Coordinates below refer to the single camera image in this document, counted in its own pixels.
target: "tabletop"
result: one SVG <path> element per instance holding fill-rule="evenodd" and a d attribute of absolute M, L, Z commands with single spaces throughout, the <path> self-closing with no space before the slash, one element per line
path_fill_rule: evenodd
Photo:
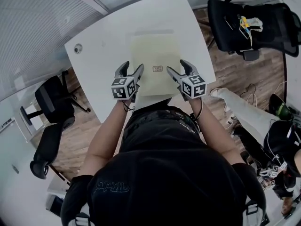
<path fill-rule="evenodd" d="M 181 59 L 195 65 L 207 84 L 216 80 L 206 42 L 188 1 L 141 0 L 105 16 L 65 44 L 76 76 L 100 122 L 104 122 L 116 103 L 111 92 L 116 69 L 125 61 L 131 62 L 131 36 L 152 32 L 173 33 Z M 82 46 L 80 53 L 74 52 L 77 44 Z M 143 108 L 169 97 L 140 97 L 138 93 L 135 106 Z"/>

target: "floor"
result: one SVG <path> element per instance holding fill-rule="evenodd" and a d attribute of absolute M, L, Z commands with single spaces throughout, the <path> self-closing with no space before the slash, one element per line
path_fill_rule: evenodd
<path fill-rule="evenodd" d="M 197 18 L 207 20 L 206 9 L 196 10 L 194 13 Z M 206 42 L 209 44 L 212 37 L 210 28 L 201 25 L 201 30 Z M 276 50 L 261 49 L 261 55 L 258 60 L 246 62 L 241 56 L 236 54 L 228 55 L 228 53 L 221 52 L 216 46 L 213 46 L 210 50 L 210 57 L 214 66 L 216 82 L 208 85 L 207 93 L 216 87 L 227 87 L 240 95 L 246 91 L 249 84 L 253 83 L 256 86 L 257 106 L 264 109 L 268 105 L 270 95 L 275 92 L 280 83 L 284 82 L 283 57 L 282 53 Z M 79 86 L 72 68 L 69 69 L 67 84 L 69 91 Z M 242 98 L 247 100 L 248 96 L 253 92 L 254 88 L 251 87 Z M 276 94 L 283 98 L 283 84 L 279 86 Z M 84 161 L 87 147 L 101 126 L 83 90 L 79 89 L 76 96 L 79 104 L 83 105 L 83 107 L 90 107 L 92 111 L 91 113 L 84 113 L 75 108 L 75 123 L 62 134 L 60 150 L 53 166 L 68 179 L 71 179 L 78 173 Z M 231 112 L 224 112 L 225 104 L 223 100 L 210 96 L 204 96 L 203 100 L 221 124 L 230 132 L 233 126 L 226 124 L 226 121 L 230 117 Z M 249 102 L 253 102 L 253 96 L 250 96 Z M 192 112 L 188 102 L 184 102 L 181 96 L 174 97 L 170 105 L 175 105 L 186 113 Z M 33 139 L 35 145 L 39 144 L 40 137 L 41 133 Z M 234 139 L 240 150 L 243 150 L 239 138 L 235 137 Z"/>

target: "white pants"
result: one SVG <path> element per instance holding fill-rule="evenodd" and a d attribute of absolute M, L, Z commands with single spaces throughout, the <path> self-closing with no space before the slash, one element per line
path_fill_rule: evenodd
<path fill-rule="evenodd" d="M 219 89 L 217 94 L 217 97 L 225 100 L 226 105 L 236 115 L 241 125 L 258 141 L 258 143 L 263 145 L 264 138 L 266 137 L 270 126 L 275 121 L 278 121 L 279 118 L 250 105 L 227 88 Z"/>

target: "black shirt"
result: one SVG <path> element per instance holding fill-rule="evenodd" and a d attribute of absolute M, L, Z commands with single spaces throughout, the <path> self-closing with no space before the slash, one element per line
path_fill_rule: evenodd
<path fill-rule="evenodd" d="M 94 176 L 71 181 L 61 218 L 68 225 L 88 202 L 95 225 L 241 225 L 247 194 L 265 205 L 251 166 L 230 165 L 178 121 L 154 120 Z"/>

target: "black office chair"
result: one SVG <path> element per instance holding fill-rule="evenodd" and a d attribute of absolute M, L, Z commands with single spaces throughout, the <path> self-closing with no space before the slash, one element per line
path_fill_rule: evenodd
<path fill-rule="evenodd" d="M 211 27 L 214 42 L 221 51 L 236 52 L 246 61 L 259 58 L 260 48 L 274 48 L 283 53 L 297 57 L 301 44 L 301 22 L 284 3 L 259 6 L 242 6 L 230 3 L 232 0 L 209 0 L 209 22 L 198 19 L 198 22 Z M 263 31 L 251 31 L 253 45 L 239 30 L 239 16 L 257 17 L 263 22 Z"/>
<path fill-rule="evenodd" d="M 40 179 L 46 179 L 49 165 L 57 157 L 62 132 L 74 123 L 75 117 L 72 116 L 63 122 L 50 125 L 44 129 L 42 138 L 33 161 L 30 163 L 30 170 L 33 175 Z"/>
<path fill-rule="evenodd" d="M 40 111 L 27 114 L 25 109 L 21 107 L 21 113 L 29 125 L 32 125 L 31 118 L 44 114 L 50 123 L 59 123 L 74 115 L 72 105 L 80 110 L 89 113 L 90 108 L 84 109 L 74 99 L 77 99 L 73 94 L 78 88 L 71 93 L 68 92 L 65 75 L 67 71 L 62 73 L 62 81 L 57 76 L 53 76 L 43 83 L 35 92 L 35 97 L 41 108 Z"/>

